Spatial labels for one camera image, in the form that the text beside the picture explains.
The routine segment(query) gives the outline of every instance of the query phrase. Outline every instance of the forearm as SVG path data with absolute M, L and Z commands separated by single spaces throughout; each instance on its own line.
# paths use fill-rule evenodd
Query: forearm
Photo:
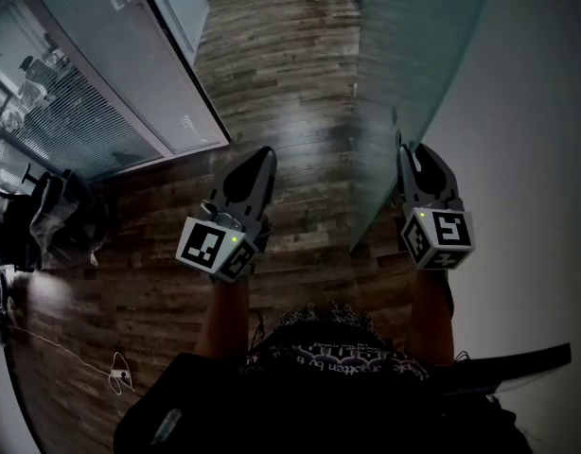
M 215 283 L 194 353 L 216 359 L 244 357 L 248 352 L 248 315 L 248 276 L 234 284 Z
M 426 365 L 454 361 L 449 285 L 441 271 L 419 271 L 413 283 L 413 311 L 405 351 Z

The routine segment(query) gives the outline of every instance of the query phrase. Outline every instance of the white wall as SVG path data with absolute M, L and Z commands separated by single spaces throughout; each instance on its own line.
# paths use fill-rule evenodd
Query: white wall
M 570 366 L 502 402 L 536 452 L 581 454 L 581 0 L 488 0 L 425 143 L 475 221 L 450 275 L 456 351 L 569 341 Z
M 0 346 L 0 454 L 39 454 L 19 409 Z

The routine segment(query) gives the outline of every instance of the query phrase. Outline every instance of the white marker cube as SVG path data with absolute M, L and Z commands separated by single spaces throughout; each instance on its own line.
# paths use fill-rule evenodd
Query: white marker cube
M 419 269 L 456 269 L 475 249 L 469 212 L 414 208 L 402 238 Z
M 233 283 L 257 252 L 256 245 L 244 233 L 188 217 L 175 257 Z

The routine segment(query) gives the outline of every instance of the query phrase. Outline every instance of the wooden floor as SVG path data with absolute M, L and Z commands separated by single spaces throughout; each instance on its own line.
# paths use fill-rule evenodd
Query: wooden floor
M 177 354 L 193 350 L 209 298 L 209 280 L 174 259 L 185 217 L 230 157 L 270 145 L 279 160 L 268 210 L 273 236 L 251 279 L 251 307 L 267 315 L 271 331 L 288 308 L 348 302 L 370 311 L 401 347 L 414 272 L 397 253 L 394 211 L 383 210 L 348 251 L 345 123 L 359 25 L 349 0 L 212 0 L 195 67 L 233 145 L 100 185 L 113 226 L 99 267 L 18 278 L 16 322 L 106 372 L 122 352 L 144 393 Z M 45 452 L 111 451 L 135 394 L 116 396 L 105 376 L 22 332 L 14 332 L 9 356 Z

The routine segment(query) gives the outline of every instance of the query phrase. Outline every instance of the white cable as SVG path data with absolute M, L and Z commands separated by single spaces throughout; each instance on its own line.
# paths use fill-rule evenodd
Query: white cable
M 39 340 L 45 341 L 45 342 L 47 342 L 49 344 L 52 344 L 53 346 L 57 346 L 58 348 L 61 348 L 65 353 L 69 353 L 72 357 L 74 357 L 75 359 L 77 359 L 84 366 L 89 367 L 89 368 L 95 370 L 98 374 L 102 374 L 102 375 L 107 376 L 108 377 L 108 384 L 110 385 L 110 388 L 112 389 L 112 392 L 114 392 L 116 395 L 118 395 L 118 396 L 122 395 L 122 387 L 120 385 L 124 385 L 128 389 L 131 389 L 134 393 L 137 393 L 135 391 L 135 389 L 132 387 L 131 369 L 129 368 L 129 363 L 127 363 L 127 360 L 125 360 L 125 358 L 122 356 L 122 354 L 120 352 L 115 352 L 114 353 L 114 358 L 112 359 L 112 366 L 110 367 L 110 373 L 107 374 L 106 372 L 103 372 L 102 370 L 99 370 L 97 367 L 94 367 L 90 363 L 87 363 L 81 357 L 79 357 L 76 353 L 71 352 L 70 350 L 68 350 L 67 348 L 65 348 L 65 346 L 63 346 L 63 345 L 60 345 L 60 344 L 58 344 L 58 343 L 56 343 L 54 341 L 48 340 L 47 338 L 44 338 L 44 337 L 42 337 L 40 335 L 37 335 L 36 333 L 32 333 L 31 331 L 29 331 L 27 329 L 20 328 L 19 326 L 10 325 L 9 327 L 12 328 L 12 329 L 17 329 L 19 331 L 25 331 L 29 335 L 32 335 L 33 337 L 38 338 Z M 112 375 L 112 370 L 114 369 L 114 364 L 116 363 L 116 355 L 120 355 L 120 357 L 122 358 L 122 361 L 124 361 L 124 364 L 127 367 L 127 371 L 129 372 L 129 382 L 130 382 L 130 385 L 127 385 L 125 382 L 121 382 L 119 378 L 117 378 L 116 376 L 113 376 Z

